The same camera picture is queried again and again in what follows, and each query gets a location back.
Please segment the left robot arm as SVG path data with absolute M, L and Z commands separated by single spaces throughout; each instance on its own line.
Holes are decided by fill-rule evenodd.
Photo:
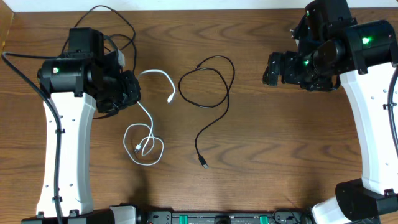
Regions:
M 36 214 L 26 223 L 139 223 L 129 204 L 94 208 L 90 189 L 90 131 L 95 113 L 117 114 L 141 98 L 119 50 L 105 52 L 106 36 L 72 28 L 68 50 L 47 59 L 37 77 L 45 97 L 45 174 Z

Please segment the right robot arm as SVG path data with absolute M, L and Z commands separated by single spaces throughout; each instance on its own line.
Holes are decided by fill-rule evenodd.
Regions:
M 379 223 L 397 211 L 397 37 L 385 20 L 359 24 L 346 1 L 314 0 L 292 29 L 295 52 L 270 54 L 262 81 L 307 91 L 343 87 L 362 159 L 359 179 L 337 184 L 302 223 Z

